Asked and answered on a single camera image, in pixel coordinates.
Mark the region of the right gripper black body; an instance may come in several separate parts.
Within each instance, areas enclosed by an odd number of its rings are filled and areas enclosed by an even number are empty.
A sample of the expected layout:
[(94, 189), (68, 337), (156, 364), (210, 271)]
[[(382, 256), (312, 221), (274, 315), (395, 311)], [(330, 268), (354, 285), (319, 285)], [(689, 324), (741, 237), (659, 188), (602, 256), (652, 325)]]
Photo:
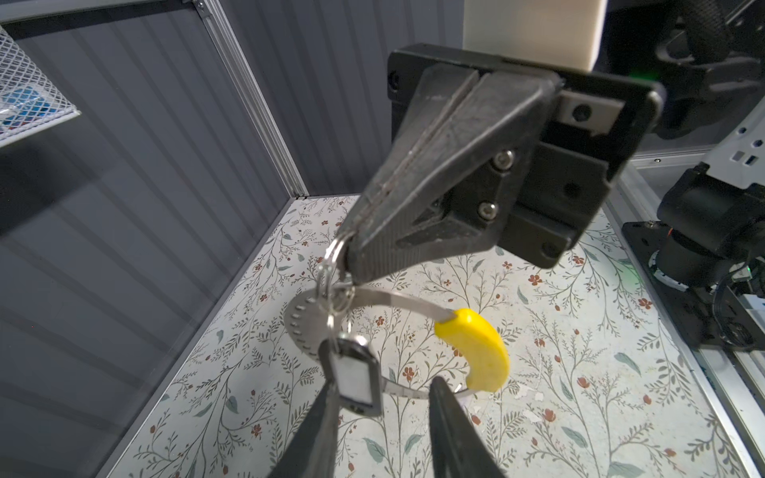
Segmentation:
[(579, 240), (665, 102), (657, 83), (576, 73), (498, 56), (418, 44), (388, 59), (394, 138), (422, 72), (436, 64), (480, 74), (541, 70), (557, 74), (557, 102), (510, 212), (500, 247), (538, 267), (554, 267)]

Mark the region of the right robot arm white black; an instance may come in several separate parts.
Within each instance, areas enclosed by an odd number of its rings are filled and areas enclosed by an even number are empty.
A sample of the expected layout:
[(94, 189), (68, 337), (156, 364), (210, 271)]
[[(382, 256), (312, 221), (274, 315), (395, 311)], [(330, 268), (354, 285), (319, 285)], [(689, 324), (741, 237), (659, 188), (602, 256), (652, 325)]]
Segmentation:
[(760, 1), (468, 1), (462, 44), (388, 58), (392, 148), (328, 249), (366, 284), (500, 247), (557, 265), (646, 135), (728, 125), (764, 90)]

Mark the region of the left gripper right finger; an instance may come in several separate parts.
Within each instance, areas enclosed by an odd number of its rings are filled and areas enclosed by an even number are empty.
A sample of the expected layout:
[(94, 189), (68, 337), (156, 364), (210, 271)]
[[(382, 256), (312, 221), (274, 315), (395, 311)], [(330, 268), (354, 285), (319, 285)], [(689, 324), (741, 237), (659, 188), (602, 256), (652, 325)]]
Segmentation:
[(440, 376), (430, 383), (428, 403), (434, 477), (504, 476), (455, 394)]

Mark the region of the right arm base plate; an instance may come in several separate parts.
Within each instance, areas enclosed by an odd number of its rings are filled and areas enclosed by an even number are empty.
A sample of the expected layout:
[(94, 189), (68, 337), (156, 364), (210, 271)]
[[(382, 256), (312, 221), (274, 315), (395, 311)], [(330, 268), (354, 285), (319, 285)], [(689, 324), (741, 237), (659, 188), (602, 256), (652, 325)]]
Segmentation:
[(707, 256), (662, 222), (627, 222), (623, 235), (671, 324), (693, 349), (762, 352), (764, 329), (719, 281), (728, 261)]

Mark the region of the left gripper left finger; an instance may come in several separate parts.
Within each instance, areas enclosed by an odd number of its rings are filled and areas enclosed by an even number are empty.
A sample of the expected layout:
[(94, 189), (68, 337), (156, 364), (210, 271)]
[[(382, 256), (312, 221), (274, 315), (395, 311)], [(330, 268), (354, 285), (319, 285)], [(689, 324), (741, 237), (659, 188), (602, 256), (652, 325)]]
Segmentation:
[(328, 380), (268, 477), (328, 477), (335, 473), (340, 416), (337, 385)]

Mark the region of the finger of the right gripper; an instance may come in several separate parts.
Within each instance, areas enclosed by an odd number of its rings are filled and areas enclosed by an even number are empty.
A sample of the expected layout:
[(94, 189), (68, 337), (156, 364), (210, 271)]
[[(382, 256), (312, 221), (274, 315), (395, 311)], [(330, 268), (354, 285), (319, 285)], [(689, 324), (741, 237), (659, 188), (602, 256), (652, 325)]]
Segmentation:
[(372, 233), (351, 235), (345, 269), (355, 284), (496, 245), (560, 87), (550, 71), (480, 74), (428, 146), (426, 182), (408, 207), (377, 220)]
[(384, 164), (349, 212), (341, 235), (377, 230), (375, 222), (408, 207), (426, 182), (426, 150), (451, 115), (477, 85), (474, 69), (436, 64), (422, 72)]

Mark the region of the black key tag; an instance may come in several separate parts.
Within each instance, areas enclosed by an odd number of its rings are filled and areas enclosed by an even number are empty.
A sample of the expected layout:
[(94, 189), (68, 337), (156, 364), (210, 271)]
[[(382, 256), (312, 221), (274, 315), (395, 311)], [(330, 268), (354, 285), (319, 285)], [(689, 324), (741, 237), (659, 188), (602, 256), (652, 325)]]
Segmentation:
[(318, 357), (326, 378), (338, 390), (342, 408), (366, 417), (384, 414), (380, 362), (368, 339), (339, 333), (320, 344)]

